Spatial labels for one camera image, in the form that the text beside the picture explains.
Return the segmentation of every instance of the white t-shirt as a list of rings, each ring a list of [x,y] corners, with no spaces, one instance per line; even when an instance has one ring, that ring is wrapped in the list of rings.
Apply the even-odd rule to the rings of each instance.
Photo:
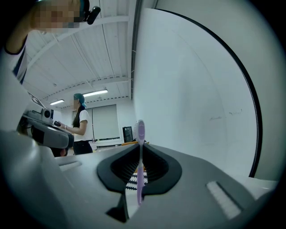
[[[82,110],[80,112],[80,122],[83,120],[87,120],[87,122],[88,122],[85,133],[84,133],[84,135],[74,134],[75,141],[91,140],[91,139],[88,139],[88,133],[90,132],[90,130],[89,130],[90,129],[90,117],[89,117],[89,114],[86,110]]]

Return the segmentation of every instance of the white wall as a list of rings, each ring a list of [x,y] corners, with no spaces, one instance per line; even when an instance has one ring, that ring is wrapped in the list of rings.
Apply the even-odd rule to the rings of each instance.
[[[249,175],[257,137],[252,97],[233,58],[200,27],[142,12],[133,98],[147,141]]]
[[[104,101],[91,102],[87,104],[88,109],[100,107],[100,106],[110,106],[110,105],[116,105],[116,108],[117,108],[120,139],[99,141],[96,143],[97,146],[115,145],[115,144],[124,143],[123,130],[122,130],[123,127],[131,126],[133,138],[135,138],[134,125],[136,123],[136,119],[135,119],[133,101],[131,101],[130,99],[122,99],[122,100],[109,101],[109,102],[104,102]],[[62,109],[61,114],[62,114],[62,122],[64,124],[67,124],[68,126],[71,126],[72,125],[72,109],[68,109],[68,108]]]
[[[206,26],[242,61],[262,112],[263,142],[255,177],[278,180],[286,157],[286,65],[282,48],[267,22],[248,1],[242,0],[159,0],[157,8]]]

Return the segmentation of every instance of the person's arm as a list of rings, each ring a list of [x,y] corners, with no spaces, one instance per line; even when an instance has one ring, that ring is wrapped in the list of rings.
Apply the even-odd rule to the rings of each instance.
[[[73,134],[84,135],[87,125],[88,125],[87,120],[82,120],[80,122],[80,127],[72,128],[72,127],[69,127],[69,126],[61,123],[60,128],[65,129],[65,130],[67,130],[67,131],[69,131],[70,133],[73,133]]]
[[[80,0],[39,1],[16,25],[5,48],[10,53],[18,53],[30,31],[51,32],[52,29],[66,27],[76,17],[80,17]]]

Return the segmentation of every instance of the white ceiling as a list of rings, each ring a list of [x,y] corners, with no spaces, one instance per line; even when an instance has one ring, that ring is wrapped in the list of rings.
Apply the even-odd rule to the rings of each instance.
[[[87,102],[130,98],[131,52],[135,0],[89,0],[100,6],[93,25],[62,34],[33,31],[26,44],[28,70],[24,87],[43,102],[65,100],[74,93],[107,88],[108,93],[86,97]]]

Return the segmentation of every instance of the black and white pattern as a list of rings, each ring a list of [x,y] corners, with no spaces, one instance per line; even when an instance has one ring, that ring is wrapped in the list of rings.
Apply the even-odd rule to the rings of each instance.
[[[147,172],[144,171],[144,184],[148,183]],[[137,173],[133,173],[129,182],[125,186],[126,191],[135,191],[137,190]]]

